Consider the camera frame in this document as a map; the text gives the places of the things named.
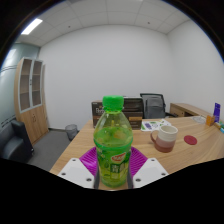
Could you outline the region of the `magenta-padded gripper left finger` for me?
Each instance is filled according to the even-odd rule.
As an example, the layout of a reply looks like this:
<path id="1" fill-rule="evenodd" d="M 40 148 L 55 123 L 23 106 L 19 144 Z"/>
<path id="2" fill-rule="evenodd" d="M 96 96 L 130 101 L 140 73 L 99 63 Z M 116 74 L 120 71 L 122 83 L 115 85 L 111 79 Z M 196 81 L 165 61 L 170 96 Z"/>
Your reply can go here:
<path id="1" fill-rule="evenodd" d="M 97 189 L 98 162 L 96 148 L 91 148 L 80 158 L 71 158 L 58 176 L 78 186 Z"/>

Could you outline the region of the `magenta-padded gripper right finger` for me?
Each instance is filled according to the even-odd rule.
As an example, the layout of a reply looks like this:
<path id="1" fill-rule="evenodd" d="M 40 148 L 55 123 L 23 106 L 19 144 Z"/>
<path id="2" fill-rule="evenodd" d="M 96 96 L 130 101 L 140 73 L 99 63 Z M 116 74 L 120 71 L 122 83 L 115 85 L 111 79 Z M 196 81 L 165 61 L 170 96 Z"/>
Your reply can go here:
<path id="1" fill-rule="evenodd" d="M 131 148 L 129 160 L 128 188 L 148 185 L 168 175 L 156 158 L 147 158 L 138 149 Z"/>

